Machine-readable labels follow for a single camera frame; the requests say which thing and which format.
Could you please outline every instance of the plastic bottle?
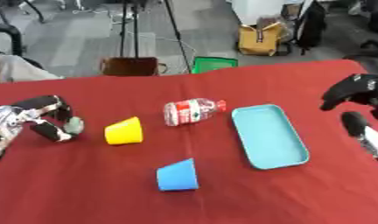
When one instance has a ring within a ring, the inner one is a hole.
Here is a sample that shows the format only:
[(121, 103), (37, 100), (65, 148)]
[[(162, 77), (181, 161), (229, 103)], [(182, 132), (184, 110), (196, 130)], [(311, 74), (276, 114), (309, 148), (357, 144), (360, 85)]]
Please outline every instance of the plastic bottle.
[(168, 126), (197, 123), (211, 117), (217, 111), (225, 111), (225, 101), (210, 101), (197, 98), (187, 101), (169, 102), (164, 106), (164, 120)]

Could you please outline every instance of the bottle cap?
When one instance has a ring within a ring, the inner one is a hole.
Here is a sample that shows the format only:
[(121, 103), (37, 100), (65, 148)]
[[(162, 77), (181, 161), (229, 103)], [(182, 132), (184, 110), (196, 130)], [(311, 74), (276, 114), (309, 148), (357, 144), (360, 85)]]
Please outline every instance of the bottle cap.
[(216, 102), (216, 107), (217, 107), (218, 110), (220, 110), (220, 111), (226, 111), (226, 109), (227, 109), (227, 106), (226, 106), (226, 102), (225, 102), (225, 101), (217, 101), (217, 102)]

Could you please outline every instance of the red tablecloth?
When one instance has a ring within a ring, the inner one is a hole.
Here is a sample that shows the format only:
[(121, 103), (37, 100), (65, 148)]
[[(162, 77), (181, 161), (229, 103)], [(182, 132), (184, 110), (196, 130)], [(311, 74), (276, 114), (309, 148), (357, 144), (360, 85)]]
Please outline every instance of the red tablecloth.
[[(321, 95), (352, 73), (348, 60), (252, 66), (171, 77), (94, 77), (0, 84), (0, 105), (36, 95), (65, 97), (86, 131), (50, 143), (26, 130), (0, 162), (0, 224), (378, 223), (378, 162), (340, 124), (346, 104), (319, 110)], [(224, 99), (229, 111), (166, 127), (162, 107), (193, 97)], [(308, 164), (259, 171), (246, 159), (230, 113), (283, 108), (311, 153)], [(143, 143), (108, 146), (103, 127), (139, 116)], [(160, 192), (155, 170), (194, 158), (200, 189)]]

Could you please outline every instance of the plastic tray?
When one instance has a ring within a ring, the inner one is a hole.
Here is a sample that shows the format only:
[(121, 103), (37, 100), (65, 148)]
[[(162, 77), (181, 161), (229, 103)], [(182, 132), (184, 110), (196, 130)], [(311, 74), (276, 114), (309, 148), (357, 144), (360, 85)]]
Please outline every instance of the plastic tray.
[(248, 160), (255, 168), (268, 170), (309, 160), (309, 151), (277, 105), (237, 108), (232, 117)]
[(237, 59), (196, 57), (194, 59), (193, 74), (201, 74), (207, 71), (221, 69), (224, 67), (238, 67)]

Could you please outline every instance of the green container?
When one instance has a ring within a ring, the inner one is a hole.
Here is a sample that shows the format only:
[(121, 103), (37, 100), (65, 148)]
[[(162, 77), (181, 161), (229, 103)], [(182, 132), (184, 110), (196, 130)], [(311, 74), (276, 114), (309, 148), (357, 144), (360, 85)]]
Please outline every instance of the green container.
[(193, 74), (202, 74), (207, 71), (217, 70), (225, 67), (238, 67), (237, 59), (196, 57), (194, 59)]

